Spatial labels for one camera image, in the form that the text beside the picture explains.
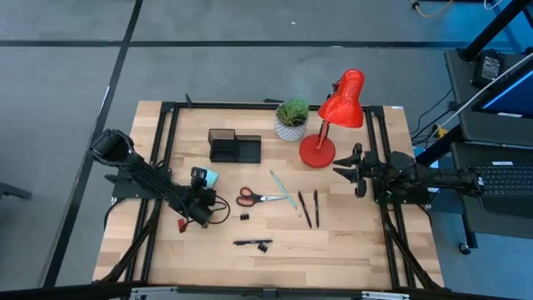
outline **scissors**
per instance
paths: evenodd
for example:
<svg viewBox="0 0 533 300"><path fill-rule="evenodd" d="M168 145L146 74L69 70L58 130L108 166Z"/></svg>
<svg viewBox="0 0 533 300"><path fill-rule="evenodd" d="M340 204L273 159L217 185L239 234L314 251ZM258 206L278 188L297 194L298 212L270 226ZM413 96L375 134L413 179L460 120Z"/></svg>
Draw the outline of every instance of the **scissors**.
<svg viewBox="0 0 533 300"><path fill-rule="evenodd" d="M249 187L241 188L240 194L241 196L237 197L237 204L239 204L240 206L246 207L246 208L252 207L256 205L256 203L264 203L266 201L274 201L274 200L280 200L280 199L286 198L285 196L258 195L252 192L252 190Z"/></svg>

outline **computer monitor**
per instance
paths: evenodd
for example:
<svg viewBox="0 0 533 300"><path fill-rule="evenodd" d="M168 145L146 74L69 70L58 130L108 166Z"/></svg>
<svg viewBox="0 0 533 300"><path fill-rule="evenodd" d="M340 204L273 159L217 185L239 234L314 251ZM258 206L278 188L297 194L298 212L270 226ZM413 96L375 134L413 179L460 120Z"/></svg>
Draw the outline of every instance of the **computer monitor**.
<svg viewBox="0 0 533 300"><path fill-rule="evenodd" d="M472 107L482 113L504 117L533 118L533 61L503 79Z"/></svg>

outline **black pen holder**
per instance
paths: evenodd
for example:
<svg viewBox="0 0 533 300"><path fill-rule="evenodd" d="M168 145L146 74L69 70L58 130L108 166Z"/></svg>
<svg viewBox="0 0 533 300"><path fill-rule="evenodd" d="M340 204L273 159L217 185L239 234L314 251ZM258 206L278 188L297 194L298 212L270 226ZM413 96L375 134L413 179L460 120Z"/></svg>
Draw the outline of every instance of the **black pen holder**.
<svg viewBox="0 0 533 300"><path fill-rule="evenodd" d="M261 163L261 136L236 135L235 129L209 129L209 159L214 163Z"/></svg>

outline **potted plant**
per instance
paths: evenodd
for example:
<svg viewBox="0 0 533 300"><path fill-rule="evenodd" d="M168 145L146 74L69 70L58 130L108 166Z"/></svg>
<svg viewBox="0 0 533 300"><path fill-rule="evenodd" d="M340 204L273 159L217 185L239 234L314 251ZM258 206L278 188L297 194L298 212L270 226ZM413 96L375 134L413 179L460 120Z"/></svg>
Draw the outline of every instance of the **potted plant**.
<svg viewBox="0 0 533 300"><path fill-rule="evenodd" d="M309 103L296 97L277 107L274 130L283 141L295 142L303 138L308 119Z"/></svg>

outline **white pot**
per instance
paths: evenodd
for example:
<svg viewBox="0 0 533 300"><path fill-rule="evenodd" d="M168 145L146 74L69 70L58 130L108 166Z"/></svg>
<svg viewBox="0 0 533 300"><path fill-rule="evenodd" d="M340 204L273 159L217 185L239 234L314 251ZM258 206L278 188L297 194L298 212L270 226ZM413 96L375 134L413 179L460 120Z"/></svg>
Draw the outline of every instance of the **white pot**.
<svg viewBox="0 0 533 300"><path fill-rule="evenodd" d="M284 125L278 118L277 114L274 120L274 131L277 136L286 142L295 142L303 138L306 132L307 121L309 120L309 114L307 114L306 121L298 127L288 127Z"/></svg>

